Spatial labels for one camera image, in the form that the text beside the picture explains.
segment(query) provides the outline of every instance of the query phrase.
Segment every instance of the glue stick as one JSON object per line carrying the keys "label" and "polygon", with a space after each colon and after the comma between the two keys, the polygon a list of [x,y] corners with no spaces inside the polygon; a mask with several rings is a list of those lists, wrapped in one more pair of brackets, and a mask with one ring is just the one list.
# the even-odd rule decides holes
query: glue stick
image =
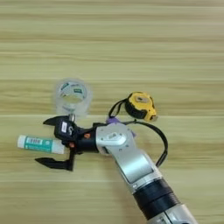
{"label": "glue stick", "polygon": [[64,154],[65,146],[60,140],[35,136],[19,136],[17,147],[31,151]]}

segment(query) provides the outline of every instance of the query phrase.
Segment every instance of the yellow tape measure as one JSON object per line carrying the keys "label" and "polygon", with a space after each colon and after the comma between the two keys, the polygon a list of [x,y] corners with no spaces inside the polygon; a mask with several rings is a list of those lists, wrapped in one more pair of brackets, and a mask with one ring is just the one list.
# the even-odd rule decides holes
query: yellow tape measure
{"label": "yellow tape measure", "polygon": [[[152,120],[155,121],[158,118],[152,97],[144,92],[134,92],[128,98],[117,102],[109,111],[109,118],[119,114],[123,103],[125,103],[127,113],[136,119],[144,119],[146,122],[149,122]],[[116,107],[117,111],[115,115],[112,115]]]}

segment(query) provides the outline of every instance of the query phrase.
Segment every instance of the black cable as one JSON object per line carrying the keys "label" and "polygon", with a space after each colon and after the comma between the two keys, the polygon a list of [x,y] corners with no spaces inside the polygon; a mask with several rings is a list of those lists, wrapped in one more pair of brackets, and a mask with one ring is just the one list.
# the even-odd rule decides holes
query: black cable
{"label": "black cable", "polygon": [[161,139],[163,140],[163,143],[164,143],[164,151],[162,153],[162,155],[160,156],[160,158],[158,159],[158,161],[156,162],[156,166],[159,167],[166,159],[167,155],[168,155],[168,141],[167,141],[167,138],[165,136],[165,134],[163,133],[163,131],[159,128],[157,128],[156,126],[152,125],[152,124],[149,124],[147,122],[138,122],[137,120],[135,121],[131,121],[131,122],[123,122],[123,124],[125,125],[129,125],[129,124],[142,124],[143,126],[146,126],[152,130],[154,130],[155,132],[158,133],[158,135],[161,137]]}
{"label": "black cable", "polygon": [[[114,117],[116,117],[116,116],[119,114],[120,110],[121,110],[121,106],[122,106],[126,101],[127,101],[127,98],[126,98],[126,99],[123,99],[123,100],[121,100],[121,101],[118,101],[118,102],[117,102],[117,103],[110,109],[110,111],[108,112],[108,117],[109,117],[109,118],[114,118]],[[115,112],[115,115],[112,115],[113,112],[114,112],[114,110],[115,110],[115,108],[116,108],[116,106],[118,106],[118,108],[117,108],[117,110],[116,110],[116,112]]]}

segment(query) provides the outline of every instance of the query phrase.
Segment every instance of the clear tape roll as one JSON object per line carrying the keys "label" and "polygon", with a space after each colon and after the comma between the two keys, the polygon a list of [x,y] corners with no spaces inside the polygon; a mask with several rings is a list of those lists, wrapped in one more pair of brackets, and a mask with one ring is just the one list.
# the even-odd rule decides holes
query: clear tape roll
{"label": "clear tape roll", "polygon": [[54,104],[58,115],[85,116],[92,99],[91,88],[79,79],[61,80],[54,91]]}

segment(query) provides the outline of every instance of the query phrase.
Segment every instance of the wood grain surface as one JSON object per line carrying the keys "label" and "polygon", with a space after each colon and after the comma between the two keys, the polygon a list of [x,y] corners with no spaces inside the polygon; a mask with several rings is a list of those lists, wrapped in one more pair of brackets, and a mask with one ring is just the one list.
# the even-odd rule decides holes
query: wood grain surface
{"label": "wood grain surface", "polygon": [[[223,60],[221,0],[0,0],[0,222],[146,223],[111,157],[52,171],[34,161],[45,153],[17,148],[20,134],[53,136],[42,125],[53,88],[74,77],[94,91],[84,127],[130,92],[150,93],[170,143],[161,172],[199,223],[223,224]],[[158,137],[133,130],[156,160]]]}

